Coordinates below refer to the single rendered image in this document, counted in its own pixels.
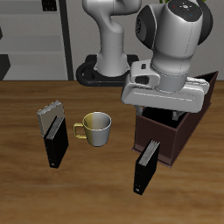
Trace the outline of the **grey shelf unit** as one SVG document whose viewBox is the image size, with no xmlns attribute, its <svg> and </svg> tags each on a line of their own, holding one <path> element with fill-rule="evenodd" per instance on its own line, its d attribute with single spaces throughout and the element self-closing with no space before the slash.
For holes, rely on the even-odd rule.
<svg viewBox="0 0 224 224">
<path fill-rule="evenodd" d="M 73 78 L 67 0 L 0 0 L 0 81 Z"/>
</svg>

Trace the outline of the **black standing book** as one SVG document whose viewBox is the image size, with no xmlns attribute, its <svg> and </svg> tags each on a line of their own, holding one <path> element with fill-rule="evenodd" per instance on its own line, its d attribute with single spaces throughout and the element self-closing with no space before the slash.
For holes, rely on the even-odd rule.
<svg viewBox="0 0 224 224">
<path fill-rule="evenodd" d="M 67 126 L 64 117 L 55 117 L 44 136 L 45 149 L 49 165 L 58 168 L 64 157 L 67 147 Z"/>
<path fill-rule="evenodd" d="M 151 181 L 157 169 L 160 142 L 150 140 L 136 160 L 133 191 L 139 195 Z"/>
</svg>

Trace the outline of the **dark brown desk caddy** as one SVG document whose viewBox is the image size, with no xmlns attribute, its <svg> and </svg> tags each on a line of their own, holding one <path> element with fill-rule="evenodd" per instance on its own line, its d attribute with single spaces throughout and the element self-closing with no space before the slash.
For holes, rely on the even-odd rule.
<svg viewBox="0 0 224 224">
<path fill-rule="evenodd" d="M 198 113 L 184 113 L 175 121 L 172 119 L 172 110 L 143 108 L 143 113 L 136 117 L 135 142 L 132 150 L 141 153 L 150 140 L 160 142 L 157 160 L 163 165 L 172 167 L 211 105 L 210 100 L 217 76 L 218 72 L 198 76 L 198 79 L 204 79 L 210 85 L 202 109 Z"/>
</svg>

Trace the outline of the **flat black base plate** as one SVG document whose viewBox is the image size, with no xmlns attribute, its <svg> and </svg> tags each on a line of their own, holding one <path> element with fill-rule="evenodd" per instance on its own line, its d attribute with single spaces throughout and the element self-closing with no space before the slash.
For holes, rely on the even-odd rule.
<svg viewBox="0 0 224 224">
<path fill-rule="evenodd" d="M 88 55 L 76 70 L 77 81 L 87 87 L 122 87 L 130 66 L 138 57 L 135 54 L 125 56 L 125 67 L 119 64 L 120 58 L 112 54 Z"/>
</svg>

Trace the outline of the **yellow and white mug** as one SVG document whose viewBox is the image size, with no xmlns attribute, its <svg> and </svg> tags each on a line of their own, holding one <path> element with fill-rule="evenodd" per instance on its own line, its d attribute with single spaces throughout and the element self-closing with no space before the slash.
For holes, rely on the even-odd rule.
<svg viewBox="0 0 224 224">
<path fill-rule="evenodd" d="M 112 119 L 103 112 L 93 112 L 84 116 L 81 123 L 76 122 L 73 125 L 73 134 L 76 138 L 87 139 L 88 143 L 94 147 L 101 147 L 109 140 L 109 132 Z M 79 135 L 77 127 L 82 127 L 84 135 Z"/>
</svg>

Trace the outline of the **grey standing book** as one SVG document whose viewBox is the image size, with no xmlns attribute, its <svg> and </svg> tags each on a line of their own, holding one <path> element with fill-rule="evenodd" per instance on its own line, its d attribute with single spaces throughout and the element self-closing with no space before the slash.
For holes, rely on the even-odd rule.
<svg viewBox="0 0 224 224">
<path fill-rule="evenodd" d="M 56 116 L 65 116 L 63 103 L 58 100 L 37 111 L 38 125 L 42 137 L 46 134 Z"/>
</svg>

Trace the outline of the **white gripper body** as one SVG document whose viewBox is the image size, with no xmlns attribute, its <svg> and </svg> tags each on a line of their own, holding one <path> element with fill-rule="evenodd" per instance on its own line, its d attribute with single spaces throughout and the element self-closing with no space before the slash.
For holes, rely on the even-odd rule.
<svg viewBox="0 0 224 224">
<path fill-rule="evenodd" d="M 204 96 L 210 88 L 204 79 L 188 77 L 182 89 L 166 93 L 151 89 L 144 84 L 133 83 L 127 76 L 121 101 L 124 104 L 198 113 L 202 109 Z"/>
</svg>

